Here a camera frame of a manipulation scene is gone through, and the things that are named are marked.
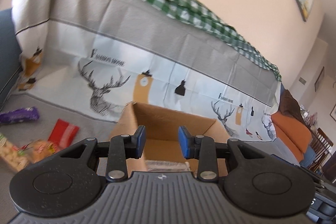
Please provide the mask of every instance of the blue sofa armrest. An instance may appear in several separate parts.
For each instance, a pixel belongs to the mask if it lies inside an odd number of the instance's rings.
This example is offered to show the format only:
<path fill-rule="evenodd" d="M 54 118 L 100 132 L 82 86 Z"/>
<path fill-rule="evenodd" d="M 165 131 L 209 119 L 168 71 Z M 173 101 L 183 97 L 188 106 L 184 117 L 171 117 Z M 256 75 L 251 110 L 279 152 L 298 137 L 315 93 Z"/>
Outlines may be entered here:
<path fill-rule="evenodd" d="M 16 40 L 11 12 L 11 9 L 0 11 L 0 109 L 21 71 L 21 49 Z"/>

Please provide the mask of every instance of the orange cushion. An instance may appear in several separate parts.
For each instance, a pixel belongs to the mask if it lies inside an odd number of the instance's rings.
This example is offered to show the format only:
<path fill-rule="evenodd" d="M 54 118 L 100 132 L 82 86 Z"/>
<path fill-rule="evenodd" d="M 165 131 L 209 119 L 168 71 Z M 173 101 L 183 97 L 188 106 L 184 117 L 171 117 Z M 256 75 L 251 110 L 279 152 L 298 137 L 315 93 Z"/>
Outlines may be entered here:
<path fill-rule="evenodd" d="M 273 123 L 287 135 L 302 153 L 307 151 L 312 137 L 309 129 L 304 124 L 295 118 L 282 115 L 279 111 L 274 113 L 271 118 Z"/>
<path fill-rule="evenodd" d="M 303 153 L 296 147 L 296 145 L 287 137 L 287 135 L 275 124 L 275 132 L 277 138 L 280 138 L 283 143 L 289 148 L 289 150 L 296 157 L 297 161 L 300 162 L 303 160 Z"/>

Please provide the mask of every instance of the red package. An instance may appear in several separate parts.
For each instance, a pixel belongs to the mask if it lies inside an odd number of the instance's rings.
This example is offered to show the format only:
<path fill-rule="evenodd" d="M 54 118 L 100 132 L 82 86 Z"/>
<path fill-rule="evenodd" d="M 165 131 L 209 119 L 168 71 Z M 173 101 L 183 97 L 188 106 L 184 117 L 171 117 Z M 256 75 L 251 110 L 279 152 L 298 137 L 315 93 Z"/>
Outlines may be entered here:
<path fill-rule="evenodd" d="M 60 149 L 64 149 L 71 145 L 78 130 L 78 126 L 58 119 L 48 141 L 55 143 Z"/>

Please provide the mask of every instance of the gray ribbed plate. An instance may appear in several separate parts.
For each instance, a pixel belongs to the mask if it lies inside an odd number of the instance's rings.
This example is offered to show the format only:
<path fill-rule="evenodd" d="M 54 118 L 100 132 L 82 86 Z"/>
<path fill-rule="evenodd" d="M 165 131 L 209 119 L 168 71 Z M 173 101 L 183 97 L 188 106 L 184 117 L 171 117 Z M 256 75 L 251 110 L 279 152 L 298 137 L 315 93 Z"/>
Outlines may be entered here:
<path fill-rule="evenodd" d="M 266 219 L 249 215 L 227 201 L 217 185 L 186 173 L 134 172 L 126 182 L 110 183 L 83 211 L 54 219 L 19 213 L 11 224 L 175 224 L 312 223 L 301 214 Z"/>

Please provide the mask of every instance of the purple snack package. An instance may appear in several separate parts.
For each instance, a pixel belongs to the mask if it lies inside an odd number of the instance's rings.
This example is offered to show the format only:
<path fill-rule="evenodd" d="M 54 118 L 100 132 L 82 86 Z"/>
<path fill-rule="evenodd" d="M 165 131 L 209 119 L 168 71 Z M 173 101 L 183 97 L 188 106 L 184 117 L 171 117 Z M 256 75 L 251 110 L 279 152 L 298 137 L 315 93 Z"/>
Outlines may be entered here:
<path fill-rule="evenodd" d="M 36 121 L 40 118 L 36 107 L 20 108 L 7 113 L 0 113 L 0 124 Z"/>

